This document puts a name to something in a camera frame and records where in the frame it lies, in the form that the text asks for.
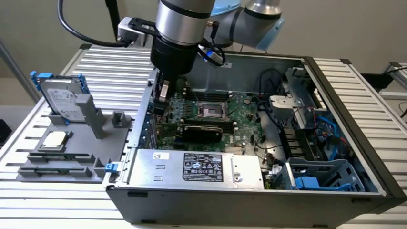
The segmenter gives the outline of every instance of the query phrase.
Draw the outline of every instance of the motherboard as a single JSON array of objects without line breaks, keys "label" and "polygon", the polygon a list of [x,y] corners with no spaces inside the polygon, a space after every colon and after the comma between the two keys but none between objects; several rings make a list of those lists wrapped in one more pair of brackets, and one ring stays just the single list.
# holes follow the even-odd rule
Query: motherboard
[{"label": "motherboard", "polygon": [[251,94],[175,94],[158,122],[158,148],[262,155],[258,100]]}]

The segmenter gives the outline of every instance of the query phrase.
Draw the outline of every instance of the slotted metal table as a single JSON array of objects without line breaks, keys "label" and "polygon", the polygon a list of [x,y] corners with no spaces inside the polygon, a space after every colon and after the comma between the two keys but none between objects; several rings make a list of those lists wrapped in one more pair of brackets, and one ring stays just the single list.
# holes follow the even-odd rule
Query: slotted metal table
[{"label": "slotted metal table", "polygon": [[[398,184],[407,193],[407,128],[351,64],[315,59]],[[87,76],[95,104],[106,114],[124,110],[134,118],[152,65],[148,49],[80,49],[62,75]],[[51,121],[44,99],[39,101],[0,150],[0,228],[170,228],[131,225],[100,184],[21,183],[17,170],[25,163]],[[180,226],[182,228],[210,228]],[[407,204],[384,214],[360,215],[340,229],[407,228]]]}]

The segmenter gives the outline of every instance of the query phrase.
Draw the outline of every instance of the metal workbench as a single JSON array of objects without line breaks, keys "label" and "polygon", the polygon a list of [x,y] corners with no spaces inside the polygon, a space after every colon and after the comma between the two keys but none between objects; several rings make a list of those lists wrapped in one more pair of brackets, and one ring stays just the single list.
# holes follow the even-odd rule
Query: metal workbench
[{"label": "metal workbench", "polygon": [[[407,193],[406,124],[398,123],[391,109],[383,110],[384,101],[352,65],[340,60],[315,60]],[[103,112],[124,110],[135,118],[151,70],[150,50],[92,46],[79,50],[62,74],[83,73]],[[0,228],[170,228],[130,225],[99,184],[15,181],[19,167],[51,123],[46,117],[50,111],[42,99],[0,151]],[[407,204],[380,215],[362,215],[339,228],[404,229]]]}]

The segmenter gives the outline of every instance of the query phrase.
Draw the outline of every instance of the robotic arm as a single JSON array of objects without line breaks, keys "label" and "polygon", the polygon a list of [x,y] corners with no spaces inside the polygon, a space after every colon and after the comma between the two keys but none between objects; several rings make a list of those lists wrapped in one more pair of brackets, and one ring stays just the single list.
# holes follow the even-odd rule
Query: robotic arm
[{"label": "robotic arm", "polygon": [[58,12],[68,32],[90,43],[146,46],[152,36],[151,62],[159,69],[155,105],[160,112],[167,107],[178,76],[192,70],[198,53],[222,66],[226,62],[222,48],[234,42],[267,50],[284,22],[279,3],[280,0],[251,0],[243,8],[240,0],[160,0],[155,23],[140,18],[123,19],[118,43],[94,40],[68,26],[63,0]]}]

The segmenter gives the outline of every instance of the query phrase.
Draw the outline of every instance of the green circuit board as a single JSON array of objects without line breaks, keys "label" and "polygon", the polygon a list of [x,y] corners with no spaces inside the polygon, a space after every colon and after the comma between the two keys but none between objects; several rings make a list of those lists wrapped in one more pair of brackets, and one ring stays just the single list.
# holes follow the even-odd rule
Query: green circuit board
[{"label": "green circuit board", "polygon": [[[264,152],[260,152],[258,148],[255,149],[251,141],[251,136],[258,139],[263,135],[260,122],[256,122],[256,105],[256,102],[251,102],[251,97],[246,94],[232,94],[231,98],[223,103],[190,101],[175,96],[159,120],[158,148],[226,152],[226,147],[239,147],[244,155],[263,155]],[[202,116],[206,106],[222,109],[222,115],[219,115],[222,118]],[[188,143],[183,141],[183,137],[178,134],[186,125],[182,121],[186,120],[235,123],[234,128],[238,129],[234,129],[234,133],[223,133],[222,140],[218,143]]]}]

